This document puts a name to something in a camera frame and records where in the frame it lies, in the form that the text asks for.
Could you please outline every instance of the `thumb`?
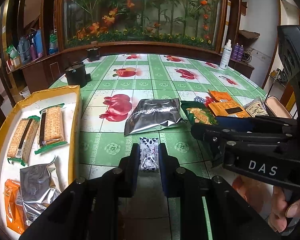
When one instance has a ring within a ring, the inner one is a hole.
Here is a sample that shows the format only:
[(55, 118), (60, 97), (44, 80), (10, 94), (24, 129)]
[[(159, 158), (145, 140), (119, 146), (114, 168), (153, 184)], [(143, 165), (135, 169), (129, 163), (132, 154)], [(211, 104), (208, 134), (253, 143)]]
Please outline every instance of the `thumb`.
[(300, 217), (300, 199), (290, 205), (290, 207), (286, 210), (286, 217)]

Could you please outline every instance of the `human hand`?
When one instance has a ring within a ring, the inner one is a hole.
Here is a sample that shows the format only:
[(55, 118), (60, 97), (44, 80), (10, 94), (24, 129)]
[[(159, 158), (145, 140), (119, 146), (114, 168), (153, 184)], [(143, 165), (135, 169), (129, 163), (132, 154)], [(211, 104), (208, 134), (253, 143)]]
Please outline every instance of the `human hand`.
[(268, 224), (274, 231), (283, 232), (287, 226), (286, 218), (292, 217), (300, 217), (300, 199), (288, 206), (282, 188), (273, 186)]

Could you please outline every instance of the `glass display case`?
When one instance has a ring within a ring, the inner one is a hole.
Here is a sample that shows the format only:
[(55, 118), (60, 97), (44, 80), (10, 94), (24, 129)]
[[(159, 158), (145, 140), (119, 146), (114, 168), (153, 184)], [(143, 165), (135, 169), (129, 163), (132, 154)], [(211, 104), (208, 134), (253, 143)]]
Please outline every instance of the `glass display case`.
[(65, 48), (161, 41), (214, 50), (221, 0), (64, 0)]

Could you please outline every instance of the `white bottle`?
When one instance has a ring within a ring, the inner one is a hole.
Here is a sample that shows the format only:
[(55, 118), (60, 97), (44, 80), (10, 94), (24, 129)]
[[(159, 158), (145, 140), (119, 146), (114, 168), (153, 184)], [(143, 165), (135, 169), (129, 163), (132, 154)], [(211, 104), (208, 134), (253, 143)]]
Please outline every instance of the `white bottle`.
[(223, 49), (223, 54), (220, 62), (221, 69), (227, 69), (231, 57), (231, 52), (232, 52), (231, 40), (228, 40), (228, 43), (224, 46)]

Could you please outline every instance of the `black canister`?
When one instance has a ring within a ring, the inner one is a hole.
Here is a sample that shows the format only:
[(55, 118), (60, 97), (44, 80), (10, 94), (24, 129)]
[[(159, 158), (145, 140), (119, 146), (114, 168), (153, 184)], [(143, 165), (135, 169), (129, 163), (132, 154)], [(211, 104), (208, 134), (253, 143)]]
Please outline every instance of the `black canister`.
[(65, 72), (68, 85), (80, 85), (83, 88), (90, 81), (90, 74), (86, 74), (83, 62), (74, 62)]

